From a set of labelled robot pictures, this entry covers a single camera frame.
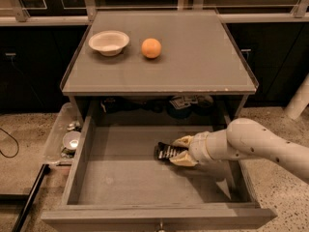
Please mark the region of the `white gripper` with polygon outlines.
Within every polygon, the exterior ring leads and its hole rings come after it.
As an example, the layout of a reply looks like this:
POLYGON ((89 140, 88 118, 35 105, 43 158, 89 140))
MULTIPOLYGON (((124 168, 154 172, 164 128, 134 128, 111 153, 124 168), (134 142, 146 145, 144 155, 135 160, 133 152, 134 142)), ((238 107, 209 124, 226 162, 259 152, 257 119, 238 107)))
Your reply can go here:
POLYGON ((212 158, 207 150, 208 131, 199 132, 192 135, 186 135, 176 139, 172 145, 175 147, 188 148, 188 151, 183 151, 171 157, 169 160, 177 166, 193 167, 198 163, 207 163, 212 161, 212 158))

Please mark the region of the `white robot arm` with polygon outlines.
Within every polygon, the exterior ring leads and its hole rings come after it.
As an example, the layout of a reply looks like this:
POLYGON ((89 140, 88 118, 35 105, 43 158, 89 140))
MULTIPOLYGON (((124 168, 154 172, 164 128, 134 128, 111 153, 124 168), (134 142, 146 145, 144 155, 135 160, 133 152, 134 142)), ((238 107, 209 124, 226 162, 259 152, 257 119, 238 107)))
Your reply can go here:
POLYGON ((285 140, 251 119, 237 118, 225 130, 187 135, 172 145, 184 147, 184 151, 169 159, 178 166, 261 158, 309 183, 309 148, 285 140))

